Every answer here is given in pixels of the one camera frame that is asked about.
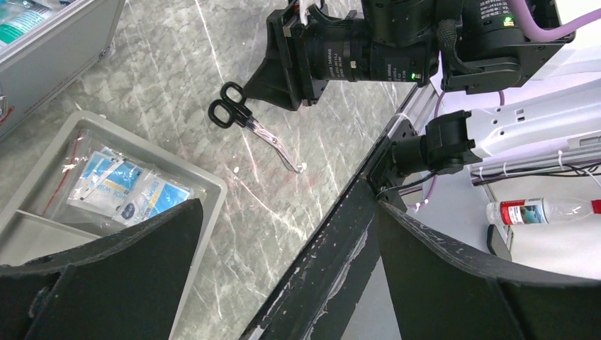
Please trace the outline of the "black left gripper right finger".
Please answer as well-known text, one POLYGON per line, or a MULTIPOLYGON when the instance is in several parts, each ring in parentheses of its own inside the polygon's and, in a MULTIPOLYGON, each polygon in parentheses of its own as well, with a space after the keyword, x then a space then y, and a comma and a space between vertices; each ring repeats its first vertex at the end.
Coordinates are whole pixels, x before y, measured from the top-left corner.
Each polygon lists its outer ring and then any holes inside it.
POLYGON ((403 339, 599 339, 600 282, 506 261, 389 204, 377 235, 403 339))

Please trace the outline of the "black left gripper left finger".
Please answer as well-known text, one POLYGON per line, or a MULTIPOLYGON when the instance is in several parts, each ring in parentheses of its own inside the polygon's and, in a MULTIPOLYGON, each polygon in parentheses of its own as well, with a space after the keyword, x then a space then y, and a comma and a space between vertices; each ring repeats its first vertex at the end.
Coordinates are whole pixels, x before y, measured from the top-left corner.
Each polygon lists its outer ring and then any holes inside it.
POLYGON ((87 244, 1 267, 2 339, 168 339, 203 206, 186 200, 87 244))

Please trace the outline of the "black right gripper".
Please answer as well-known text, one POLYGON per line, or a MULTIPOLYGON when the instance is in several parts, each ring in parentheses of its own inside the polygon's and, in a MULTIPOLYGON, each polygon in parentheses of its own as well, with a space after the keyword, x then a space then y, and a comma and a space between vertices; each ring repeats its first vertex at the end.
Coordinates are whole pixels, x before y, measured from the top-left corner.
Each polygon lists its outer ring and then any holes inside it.
POLYGON ((315 105, 331 81, 414 83, 438 70, 436 1, 362 1, 361 12, 328 14, 325 3, 299 1, 267 18, 268 48, 243 86, 245 98, 289 111, 315 105))

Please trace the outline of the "black handled scissors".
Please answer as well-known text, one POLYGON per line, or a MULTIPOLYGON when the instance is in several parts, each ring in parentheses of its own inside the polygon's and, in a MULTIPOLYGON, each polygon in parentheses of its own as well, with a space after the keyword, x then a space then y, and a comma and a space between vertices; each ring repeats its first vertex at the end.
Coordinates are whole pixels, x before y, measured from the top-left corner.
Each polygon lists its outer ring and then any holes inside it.
POLYGON ((220 88, 220 98, 215 99, 208 108, 210 121, 222 129, 238 125, 249 130, 274 149, 288 171, 303 173, 303 167, 293 162, 281 140, 253 116, 253 112, 246 106, 246 100, 239 84, 234 81, 224 83, 220 88))

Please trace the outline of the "alcohol wipes zip bag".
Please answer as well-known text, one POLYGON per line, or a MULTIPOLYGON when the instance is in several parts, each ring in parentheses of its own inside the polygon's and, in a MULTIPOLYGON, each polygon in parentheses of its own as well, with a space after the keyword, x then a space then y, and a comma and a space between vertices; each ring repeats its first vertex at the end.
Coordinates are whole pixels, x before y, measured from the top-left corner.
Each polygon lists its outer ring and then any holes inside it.
POLYGON ((42 217, 71 226, 122 230, 198 198, 202 185, 101 139, 90 129, 75 132, 57 178, 35 208, 42 217))

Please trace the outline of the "blue white mask pack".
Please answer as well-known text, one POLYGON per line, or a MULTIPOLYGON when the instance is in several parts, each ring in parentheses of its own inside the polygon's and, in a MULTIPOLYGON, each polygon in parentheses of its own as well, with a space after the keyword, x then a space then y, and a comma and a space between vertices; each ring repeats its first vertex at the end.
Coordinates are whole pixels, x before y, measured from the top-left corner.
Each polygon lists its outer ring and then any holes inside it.
POLYGON ((1 1, 1 49, 71 3, 72 1, 1 1))

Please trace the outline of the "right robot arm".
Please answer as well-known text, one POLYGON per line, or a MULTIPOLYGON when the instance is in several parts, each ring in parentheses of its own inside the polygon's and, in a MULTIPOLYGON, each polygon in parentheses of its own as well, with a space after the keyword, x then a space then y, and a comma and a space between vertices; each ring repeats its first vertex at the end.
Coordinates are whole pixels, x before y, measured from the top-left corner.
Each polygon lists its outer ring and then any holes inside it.
MULTIPOLYGON (((330 81, 501 92, 528 82, 599 11, 561 25, 548 1, 363 1, 344 18, 324 3, 290 1, 267 18, 267 49, 242 96, 289 111, 311 106, 330 81)), ((506 150, 600 129, 600 83, 432 119, 424 135, 395 142, 402 176, 454 174, 506 150)))

